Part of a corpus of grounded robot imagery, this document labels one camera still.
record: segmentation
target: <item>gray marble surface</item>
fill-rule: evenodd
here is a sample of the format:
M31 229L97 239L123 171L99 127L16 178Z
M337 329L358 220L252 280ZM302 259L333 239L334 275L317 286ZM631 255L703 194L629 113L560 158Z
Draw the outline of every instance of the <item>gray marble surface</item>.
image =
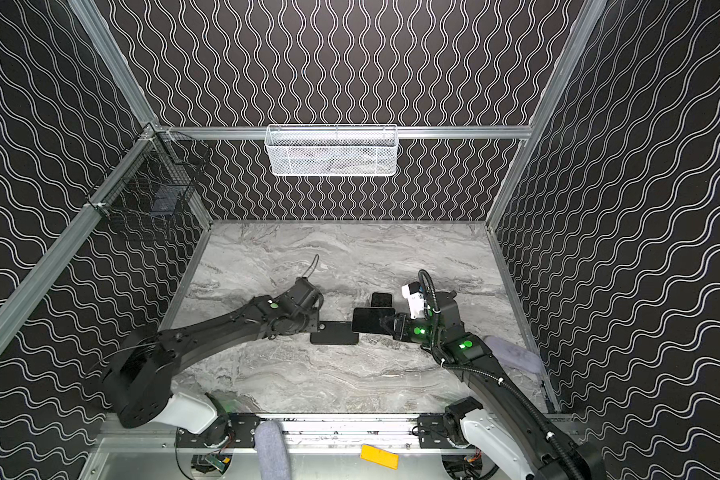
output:
M479 224L217 224L174 327L277 295L307 268L325 294L321 320L349 321L372 292L391 292L420 268L438 290L456 290L461 319L480 335L523 345L518 324ZM544 411L535 376L508 370ZM176 380L211 391L229 408L254 412L431 412L470 395L417 345L361 334L356 346L316 346L309 335L259 340L198 362Z

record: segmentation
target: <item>white mesh basket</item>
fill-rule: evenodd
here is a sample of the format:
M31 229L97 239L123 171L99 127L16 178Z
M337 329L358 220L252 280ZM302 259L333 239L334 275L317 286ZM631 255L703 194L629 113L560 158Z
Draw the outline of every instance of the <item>white mesh basket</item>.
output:
M269 125L264 146L281 176L389 177L398 170L397 125Z

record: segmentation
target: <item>wire basket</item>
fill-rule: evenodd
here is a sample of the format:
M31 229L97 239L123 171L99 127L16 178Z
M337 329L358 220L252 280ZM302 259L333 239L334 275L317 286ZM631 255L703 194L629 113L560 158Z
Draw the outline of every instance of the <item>wire basket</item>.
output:
M397 125L280 125L264 147L279 176L390 177L398 171Z
M158 133L151 143L96 206L126 240L172 240L210 158L207 144L183 134Z

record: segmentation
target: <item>yellow object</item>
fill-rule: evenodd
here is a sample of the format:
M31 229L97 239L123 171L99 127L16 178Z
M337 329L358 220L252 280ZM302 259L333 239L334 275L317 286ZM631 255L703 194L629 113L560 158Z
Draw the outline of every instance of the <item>yellow object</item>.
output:
M362 450L360 451L360 458L362 458L363 460L368 460L369 462L377 463L380 466L385 466L397 470L398 460L400 459L400 456L397 456L393 453L385 452L380 448L371 447L370 445L364 445L362 446Z

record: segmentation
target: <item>patterned wall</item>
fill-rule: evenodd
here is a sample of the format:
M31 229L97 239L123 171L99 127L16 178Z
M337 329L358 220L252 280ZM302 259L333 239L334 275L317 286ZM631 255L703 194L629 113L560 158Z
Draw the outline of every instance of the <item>patterned wall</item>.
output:
M0 480L80 474L110 406L100 367L132 329L155 329L200 230L174 244L128 243L102 221L0 357Z
M141 131L66 3L0 1L0 306Z
M98 0L162 124L528 124L581 0Z
M263 142L216 142L199 186L214 218L485 220L518 140L407 140L393 177L276 177Z
M498 238L612 478L720 479L720 0L612 0Z

